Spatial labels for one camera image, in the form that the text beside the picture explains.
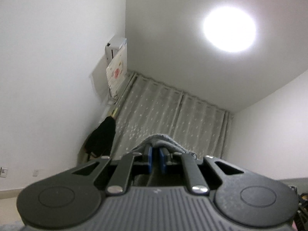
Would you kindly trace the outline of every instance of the white ceiling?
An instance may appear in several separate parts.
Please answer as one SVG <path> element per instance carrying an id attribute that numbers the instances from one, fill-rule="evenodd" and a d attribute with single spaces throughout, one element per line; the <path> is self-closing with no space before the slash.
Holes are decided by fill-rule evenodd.
<path id="1" fill-rule="evenodd" d="M 308 0 L 127 0 L 128 65 L 232 112 L 308 69 Z M 209 12 L 235 6 L 255 21 L 257 36 L 228 53 L 204 37 Z"/>

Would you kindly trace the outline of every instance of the wall outlet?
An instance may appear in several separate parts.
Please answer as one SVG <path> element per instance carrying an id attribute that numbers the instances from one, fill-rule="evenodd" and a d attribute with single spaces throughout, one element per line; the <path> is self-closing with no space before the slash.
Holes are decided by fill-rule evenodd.
<path id="1" fill-rule="evenodd" d="M 7 168 L 6 167 L 2 167 L 0 169 L 0 177 L 6 177 L 7 176 Z"/>
<path id="2" fill-rule="evenodd" d="M 33 171 L 33 176 L 36 177 L 36 176 L 38 176 L 38 174 L 39 174 L 39 170 L 38 170 L 38 169 L 35 169 L 35 170 Z"/>

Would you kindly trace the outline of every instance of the curtain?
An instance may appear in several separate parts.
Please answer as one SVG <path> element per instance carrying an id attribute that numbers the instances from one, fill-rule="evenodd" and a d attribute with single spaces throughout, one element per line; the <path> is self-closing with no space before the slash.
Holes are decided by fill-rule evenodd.
<path id="1" fill-rule="evenodd" d="M 187 150 L 221 157 L 232 115 L 183 91 L 136 74 L 117 105 L 112 156 L 121 156 L 147 136 L 168 134 Z"/>

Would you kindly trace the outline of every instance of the floor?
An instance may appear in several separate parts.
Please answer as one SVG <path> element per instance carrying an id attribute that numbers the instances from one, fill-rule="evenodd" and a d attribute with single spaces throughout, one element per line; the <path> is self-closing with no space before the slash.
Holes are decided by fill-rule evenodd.
<path id="1" fill-rule="evenodd" d="M 21 221 L 16 208 L 16 197 L 0 200 L 0 225 Z"/>

